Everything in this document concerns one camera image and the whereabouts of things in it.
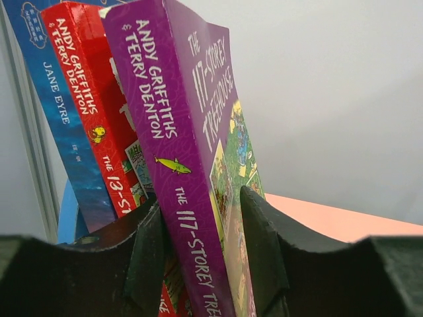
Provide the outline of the red Storey Treehouse book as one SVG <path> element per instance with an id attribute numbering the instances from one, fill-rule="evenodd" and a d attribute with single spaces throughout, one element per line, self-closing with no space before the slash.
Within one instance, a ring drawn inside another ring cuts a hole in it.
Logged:
<path id="1" fill-rule="evenodd" d="M 114 211 L 123 217 L 147 201 L 153 185 L 99 9 L 66 1 L 44 9 L 42 18 Z"/>

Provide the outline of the blue pink yellow bookshelf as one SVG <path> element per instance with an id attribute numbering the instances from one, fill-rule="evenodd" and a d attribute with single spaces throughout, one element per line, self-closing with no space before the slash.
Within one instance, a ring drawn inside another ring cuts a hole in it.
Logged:
<path id="1" fill-rule="evenodd" d="M 306 227 L 343 242 L 355 242 L 368 235 L 422 235 L 421 225 L 272 194 L 266 194 L 266 200 Z M 86 234 L 73 188 L 67 182 L 59 212 L 58 243 L 72 243 Z"/>

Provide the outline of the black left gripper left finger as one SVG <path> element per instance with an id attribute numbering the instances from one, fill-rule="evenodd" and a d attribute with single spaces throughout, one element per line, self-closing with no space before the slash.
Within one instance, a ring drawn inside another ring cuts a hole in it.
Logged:
<path id="1" fill-rule="evenodd" d="M 157 316 L 165 247 L 155 197 L 71 244 L 1 237 L 2 316 Z"/>

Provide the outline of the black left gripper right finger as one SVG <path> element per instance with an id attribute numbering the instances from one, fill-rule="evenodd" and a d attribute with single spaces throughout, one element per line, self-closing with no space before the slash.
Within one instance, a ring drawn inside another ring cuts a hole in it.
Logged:
<path id="1" fill-rule="evenodd" d="M 342 242 L 240 190 L 259 316 L 421 316 L 422 237 Z"/>

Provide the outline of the Jane Eyre blue orange book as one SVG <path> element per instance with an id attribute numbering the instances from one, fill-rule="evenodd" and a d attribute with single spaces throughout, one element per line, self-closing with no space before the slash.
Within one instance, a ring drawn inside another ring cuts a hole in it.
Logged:
<path id="1" fill-rule="evenodd" d="M 5 10 L 40 99 L 80 212 L 89 231 L 116 220 L 78 111 L 42 22 L 54 1 L 4 1 Z"/>

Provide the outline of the purple 117-Storey Treehouse book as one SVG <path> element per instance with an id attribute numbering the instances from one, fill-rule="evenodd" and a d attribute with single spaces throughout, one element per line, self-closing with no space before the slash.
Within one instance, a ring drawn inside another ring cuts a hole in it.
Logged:
<path id="1" fill-rule="evenodd" d="M 179 1 L 99 12 L 195 316 L 257 316 L 240 191 L 262 193 L 230 31 Z"/>

